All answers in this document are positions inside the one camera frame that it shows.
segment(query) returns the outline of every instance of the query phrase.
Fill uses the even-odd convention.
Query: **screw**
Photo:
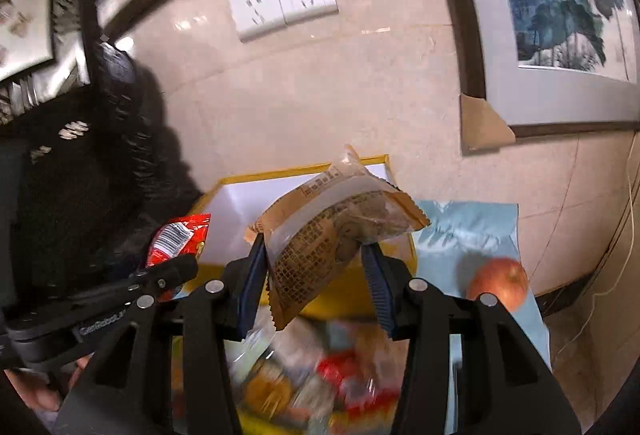
[[[480,295],[480,303],[486,305],[487,307],[493,307],[498,303],[498,299],[490,292],[483,292]]]
[[[136,305],[141,309],[148,309],[154,304],[155,301],[156,300],[154,300],[154,297],[150,294],[143,294],[136,301]]]
[[[225,288],[225,284],[220,280],[210,280],[205,284],[204,288],[207,292],[215,294],[222,291]]]
[[[415,290],[416,292],[425,291],[425,290],[427,290],[428,287],[429,287],[429,285],[422,278],[412,278],[409,281],[409,288],[411,290]]]

